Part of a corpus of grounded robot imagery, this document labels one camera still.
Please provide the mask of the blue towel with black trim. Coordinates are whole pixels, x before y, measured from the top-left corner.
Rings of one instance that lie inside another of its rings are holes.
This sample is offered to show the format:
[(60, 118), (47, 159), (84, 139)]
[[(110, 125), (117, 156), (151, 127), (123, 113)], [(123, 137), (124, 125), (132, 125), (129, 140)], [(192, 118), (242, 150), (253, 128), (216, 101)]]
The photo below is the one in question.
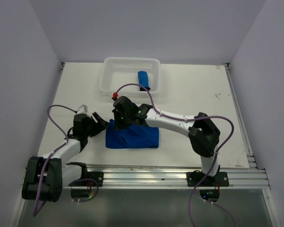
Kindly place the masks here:
[(138, 83), (140, 86), (140, 91), (150, 91), (149, 77), (146, 71), (139, 71), (138, 73)]

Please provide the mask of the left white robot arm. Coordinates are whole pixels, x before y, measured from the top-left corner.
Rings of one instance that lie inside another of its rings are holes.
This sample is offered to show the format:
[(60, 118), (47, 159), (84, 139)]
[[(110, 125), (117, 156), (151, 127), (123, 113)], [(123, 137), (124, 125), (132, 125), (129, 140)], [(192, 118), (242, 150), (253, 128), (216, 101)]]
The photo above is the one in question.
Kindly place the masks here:
[(64, 187), (72, 182), (85, 185), (89, 180), (86, 164), (70, 162), (74, 156), (83, 151), (89, 137), (94, 137), (108, 127), (96, 112), (91, 116), (85, 113), (74, 115), (73, 126), (67, 132), (67, 138), (51, 153), (42, 157), (31, 157), (27, 163), (22, 186), (22, 198), (56, 202)]

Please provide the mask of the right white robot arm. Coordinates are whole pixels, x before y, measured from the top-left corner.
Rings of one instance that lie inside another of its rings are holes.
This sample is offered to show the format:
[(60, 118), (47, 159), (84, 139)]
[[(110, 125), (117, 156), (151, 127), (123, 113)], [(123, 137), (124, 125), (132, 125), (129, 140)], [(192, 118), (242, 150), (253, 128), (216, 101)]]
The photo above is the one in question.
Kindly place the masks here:
[(199, 113), (191, 121), (180, 115), (164, 111), (155, 111), (153, 105), (137, 106), (125, 96), (113, 98), (114, 128), (123, 130), (131, 125), (157, 127), (182, 134), (189, 138), (192, 149), (201, 157), (201, 179), (205, 185), (218, 181), (220, 165), (214, 158), (220, 131), (204, 113)]

